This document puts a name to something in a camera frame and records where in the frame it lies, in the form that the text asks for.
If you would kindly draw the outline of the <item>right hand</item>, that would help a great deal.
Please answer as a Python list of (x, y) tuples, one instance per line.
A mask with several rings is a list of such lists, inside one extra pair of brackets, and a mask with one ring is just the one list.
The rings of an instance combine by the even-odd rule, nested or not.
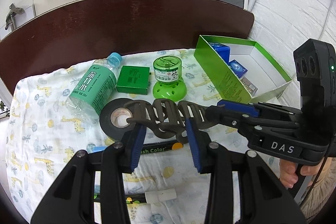
[[(300, 174), (302, 176), (314, 176), (318, 173), (319, 168), (321, 167), (322, 163), (316, 166), (307, 166), (304, 165), (300, 169)], [(279, 162), (280, 168), (280, 181), (286, 188), (293, 188), (294, 184), (298, 182), (298, 175), (296, 174), (296, 164), (294, 162), (286, 161), (280, 159)]]

